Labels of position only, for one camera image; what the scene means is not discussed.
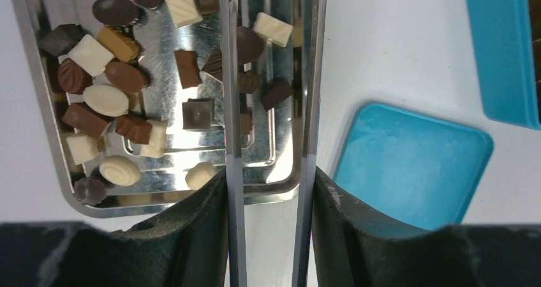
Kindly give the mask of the metal serving tongs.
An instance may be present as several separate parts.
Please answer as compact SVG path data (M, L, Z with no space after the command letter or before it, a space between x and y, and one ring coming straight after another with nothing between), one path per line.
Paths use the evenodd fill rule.
M244 1L220 0L231 286L247 286L244 184L237 79L237 14L239 10L247 12L248 7ZM306 286L308 277L326 5L327 0L312 0L311 2L308 102L300 159L300 188L293 251L292 286Z

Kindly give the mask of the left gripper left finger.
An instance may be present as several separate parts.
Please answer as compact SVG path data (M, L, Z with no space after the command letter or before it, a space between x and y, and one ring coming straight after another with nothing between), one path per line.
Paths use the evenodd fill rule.
M1 225L2 286L223 286L225 172L126 231L82 222Z

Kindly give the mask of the stainless steel tray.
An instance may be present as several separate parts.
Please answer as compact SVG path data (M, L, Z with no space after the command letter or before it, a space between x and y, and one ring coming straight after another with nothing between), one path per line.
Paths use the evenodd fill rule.
M174 57L175 50L197 53L202 67L220 46L221 27L217 14L206 15L197 24L175 28L165 4L139 7L139 21L123 31L141 46L135 60L150 79L147 88L130 96L131 109L142 117L168 124L165 153L160 158L142 155L143 147L115 132L111 124L102 136L100 154L75 165L66 143L75 129L62 121L67 108L82 101L57 86L54 57L38 42L62 24L80 25L85 33L97 36L103 24L95 19L96 0L12 0L30 64L41 116L47 131L58 183L65 200L79 213L110 218L157 213L191 194L185 177L200 162L225 166L225 123L220 82L201 73L201 84L183 89ZM298 193L300 159L304 134L311 41L312 0L245 0L247 15L238 24L253 26L264 12L293 26L285 48L267 43L255 63L241 66L263 77L261 88L241 94L241 108L250 110L253 127L242 137L244 202L247 205L291 200ZM214 120L209 129L183 128L182 103L188 99L214 100ZM82 177L99 177L98 167L107 156L123 156L138 165L141 178L132 186L108 186L108 196L95 206L76 200L73 183Z

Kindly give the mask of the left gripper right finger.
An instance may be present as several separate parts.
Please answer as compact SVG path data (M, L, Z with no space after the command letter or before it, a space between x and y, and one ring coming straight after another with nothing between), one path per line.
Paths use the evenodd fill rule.
M320 286L539 286L537 224L393 219L315 173L313 247Z

